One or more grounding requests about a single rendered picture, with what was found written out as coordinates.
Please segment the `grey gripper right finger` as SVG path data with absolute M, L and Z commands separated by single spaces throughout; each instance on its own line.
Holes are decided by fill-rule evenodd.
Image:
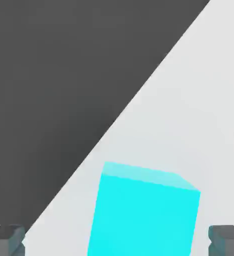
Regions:
M 234 256 L 234 225 L 211 225 L 208 237 L 208 256 Z

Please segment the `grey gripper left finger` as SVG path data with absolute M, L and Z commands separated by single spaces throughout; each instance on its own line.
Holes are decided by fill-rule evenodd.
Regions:
M 0 256 L 25 256 L 25 234 L 22 225 L 0 225 Z

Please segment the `small cyan cube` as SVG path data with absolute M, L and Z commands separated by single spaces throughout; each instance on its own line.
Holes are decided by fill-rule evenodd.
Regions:
M 199 199 L 175 173 L 106 162 L 87 256 L 190 256 Z

